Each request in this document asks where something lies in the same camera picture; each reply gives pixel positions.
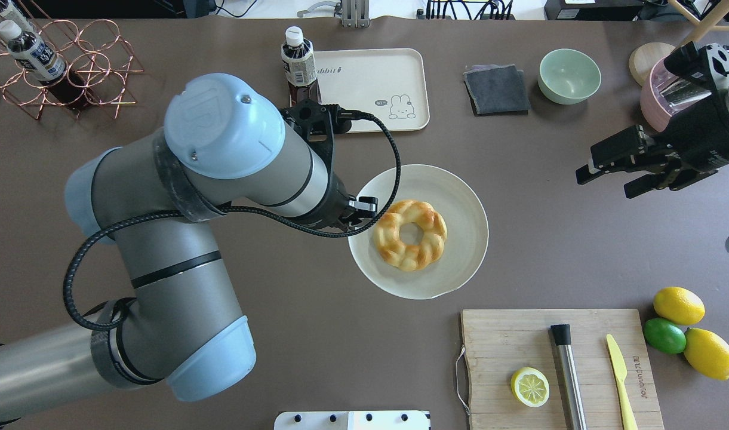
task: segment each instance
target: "plate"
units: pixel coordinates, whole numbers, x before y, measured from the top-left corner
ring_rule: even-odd
[[[323,103],[378,117],[391,131],[425,127],[430,114],[422,56],[410,48],[314,52]],[[349,133],[378,131],[374,122],[353,121]]]
[[[359,191],[388,201],[395,168],[377,175]],[[373,243],[373,230],[348,238],[353,259],[370,281],[383,291],[405,299],[433,299],[465,285],[481,267],[489,244],[487,213],[473,190],[449,171],[427,164],[402,166],[402,177],[394,201],[418,199],[432,204],[447,224],[444,255],[437,262],[415,272],[402,272],[384,262]],[[402,228],[402,240],[419,234],[416,226]]]

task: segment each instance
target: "lime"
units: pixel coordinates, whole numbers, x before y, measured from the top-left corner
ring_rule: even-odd
[[[693,325],[701,321],[705,309],[696,294],[681,287],[662,288],[653,297],[653,308],[675,324]]]
[[[680,354],[685,349],[685,334],[680,327],[664,318],[645,322],[643,336],[649,345],[667,354]]]
[[[526,406],[538,408],[550,398],[550,384],[539,370],[522,367],[512,374],[510,388],[515,398]]]
[[[729,378],[729,345],[710,330],[689,328],[683,355],[699,373],[725,381]]]

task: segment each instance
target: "cloth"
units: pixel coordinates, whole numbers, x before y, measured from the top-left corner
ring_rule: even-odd
[[[463,78],[476,115],[528,113],[531,104],[523,84],[523,70],[515,69],[514,64],[488,64],[469,69]]]

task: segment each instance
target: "cartoon drawing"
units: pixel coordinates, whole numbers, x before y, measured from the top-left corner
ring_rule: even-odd
[[[391,97],[391,114],[389,119],[408,119],[414,118],[414,106],[411,104],[410,96],[402,94],[400,96]]]

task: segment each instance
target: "light blue joint cap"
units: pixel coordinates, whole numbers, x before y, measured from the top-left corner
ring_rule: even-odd
[[[189,81],[165,113],[165,141],[188,168],[237,179],[271,163],[285,143],[274,105],[238,77],[211,73]]]
[[[247,316],[229,324],[168,376],[168,386],[182,402],[196,402],[233,386],[256,364],[256,349]]]
[[[67,206],[67,214],[72,222],[80,226],[81,231],[86,237],[91,236],[100,230],[99,222],[94,215],[94,203],[91,199],[91,191],[94,186],[94,175],[99,163],[115,149],[106,150],[104,154],[94,158],[70,175],[67,179],[67,185],[64,186],[64,204]],[[115,241],[109,237],[103,237],[100,243],[113,244]]]

